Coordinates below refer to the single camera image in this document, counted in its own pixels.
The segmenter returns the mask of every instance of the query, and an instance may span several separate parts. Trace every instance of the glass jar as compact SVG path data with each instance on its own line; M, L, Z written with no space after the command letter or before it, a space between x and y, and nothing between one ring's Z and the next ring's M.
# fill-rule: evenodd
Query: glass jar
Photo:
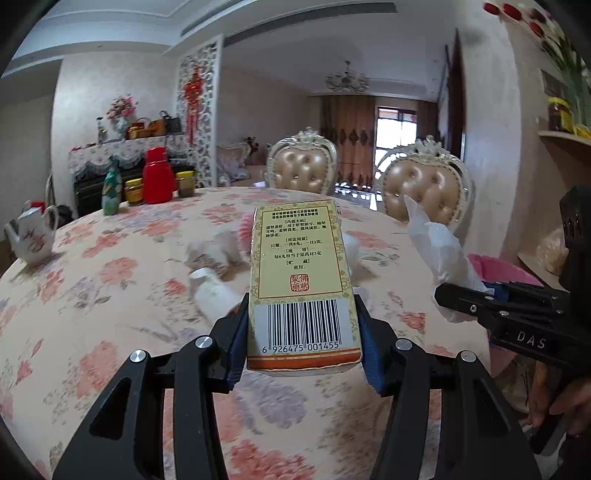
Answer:
M125 182L125 198L130 207L141 205L144 202L144 184L142 179L133 179Z
M548 98L548 128L555 132L573 133L573 114L566 100Z
M193 170L180 171L176 174L179 197L192 197L195 195L197 177Z

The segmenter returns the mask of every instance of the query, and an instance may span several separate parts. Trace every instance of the curtain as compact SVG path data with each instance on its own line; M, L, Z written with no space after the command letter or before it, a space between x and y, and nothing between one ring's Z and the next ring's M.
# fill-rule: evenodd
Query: curtain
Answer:
M439 112L437 104L433 102L417 102L417 138L425 140L427 135L432 135L433 138L439 140L437 137L437 121L439 120Z
M371 187L374 174L375 97L330 95L322 98L320 135L339 153L338 182Z

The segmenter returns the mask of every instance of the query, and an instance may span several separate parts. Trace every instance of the floral tablecloth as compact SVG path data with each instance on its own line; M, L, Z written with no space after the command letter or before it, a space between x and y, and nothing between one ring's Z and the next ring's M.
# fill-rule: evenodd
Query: floral tablecloth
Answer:
M189 296L188 242L235 230L257 205L318 199L287 190L204 189L189 199L83 217L58 230L54 256L30 269L17 261L0 279L0 414L31 462L51 477L64 448L102 388L138 348L175 351L211 325ZM489 362L486 332L450 324L431 301L432 275L405 226L336 200L342 230L359 240L353 285L371 295L371 313L430 352L463 349ZM228 279L249 286L248 263ZM245 371L216 395L219 436L233 480L364 480L391 399L367 384L360 365L316 377L274 378ZM432 392L422 478L437 457L440 395ZM164 411L167 478L174 478L172 400Z

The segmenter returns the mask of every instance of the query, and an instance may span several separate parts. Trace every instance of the flower vase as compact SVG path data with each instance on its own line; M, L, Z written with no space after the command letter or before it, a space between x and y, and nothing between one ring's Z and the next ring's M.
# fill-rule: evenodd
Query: flower vase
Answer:
M130 123L129 120L127 120L127 117L120 115L117 119L117 125L115 126L120 140L127 139L127 130L129 129L129 125Z

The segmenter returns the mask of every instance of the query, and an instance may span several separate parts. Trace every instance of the white teapot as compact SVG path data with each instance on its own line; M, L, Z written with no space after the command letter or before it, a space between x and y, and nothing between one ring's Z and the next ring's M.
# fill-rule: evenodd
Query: white teapot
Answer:
M53 212L53 225L49 225L49 212ZM25 204L22 214L4 226L4 232L12 250L18 258L31 265L36 265L51 255L51 248L56 236L59 215L54 205L41 214L40 207L31 208Z

